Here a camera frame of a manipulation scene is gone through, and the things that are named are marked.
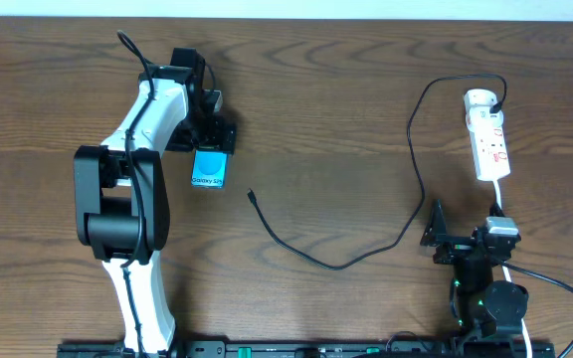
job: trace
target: white power strip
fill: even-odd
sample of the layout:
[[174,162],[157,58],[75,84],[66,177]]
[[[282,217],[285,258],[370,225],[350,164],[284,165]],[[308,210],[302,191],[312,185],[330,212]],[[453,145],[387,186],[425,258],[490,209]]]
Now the white power strip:
[[482,181],[498,180],[510,172],[503,136],[503,111],[490,112],[496,101],[496,94],[487,89],[471,89],[464,95],[475,170],[477,179]]

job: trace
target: green component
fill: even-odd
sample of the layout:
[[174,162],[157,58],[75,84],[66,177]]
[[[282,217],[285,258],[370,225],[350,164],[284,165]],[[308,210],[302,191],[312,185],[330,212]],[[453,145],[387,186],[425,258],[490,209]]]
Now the green component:
[[238,358],[252,358],[251,348],[238,348]]

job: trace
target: wood grain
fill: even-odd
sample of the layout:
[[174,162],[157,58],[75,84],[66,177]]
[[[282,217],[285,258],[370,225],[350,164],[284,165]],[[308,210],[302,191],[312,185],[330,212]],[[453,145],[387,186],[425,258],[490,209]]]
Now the wood grain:
[[[523,233],[513,261],[573,284],[573,24],[0,18],[0,356],[122,334],[111,282],[76,238],[72,182],[76,148],[101,142],[135,98],[139,67],[119,28],[156,62],[198,48],[239,125],[224,191],[191,188],[192,156],[163,160],[163,273],[181,330],[299,340],[455,329],[451,268],[418,246],[427,206],[394,251],[332,272],[277,247],[246,191],[283,239],[322,260],[391,242],[419,200],[408,115],[429,81],[463,73],[509,81],[501,185]],[[442,199],[463,233],[493,194],[475,181],[461,95],[498,85],[439,84],[413,126],[427,203]],[[515,279],[530,291],[530,334],[560,352],[573,296]]]

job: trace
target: white power cord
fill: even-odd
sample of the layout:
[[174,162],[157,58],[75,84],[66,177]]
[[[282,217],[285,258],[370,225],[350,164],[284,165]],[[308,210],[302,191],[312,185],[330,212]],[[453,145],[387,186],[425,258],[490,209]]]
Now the white power cord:
[[[498,180],[492,180],[492,184],[494,184],[494,195],[496,196],[496,204],[499,208],[503,209],[503,205],[501,204],[501,190],[498,187]],[[512,282],[512,277],[509,274],[509,270],[506,267],[503,268],[503,276],[505,280],[508,282]],[[527,327],[525,326],[525,320],[521,318],[521,324],[523,326],[523,341],[525,341],[525,351],[527,358],[532,358],[532,342],[529,339],[529,333],[527,332]]]

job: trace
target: white backdrop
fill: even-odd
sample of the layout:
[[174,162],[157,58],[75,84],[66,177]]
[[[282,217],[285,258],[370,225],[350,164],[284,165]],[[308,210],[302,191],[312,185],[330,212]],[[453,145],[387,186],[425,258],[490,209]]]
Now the white backdrop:
[[0,15],[573,21],[573,0],[0,0]]

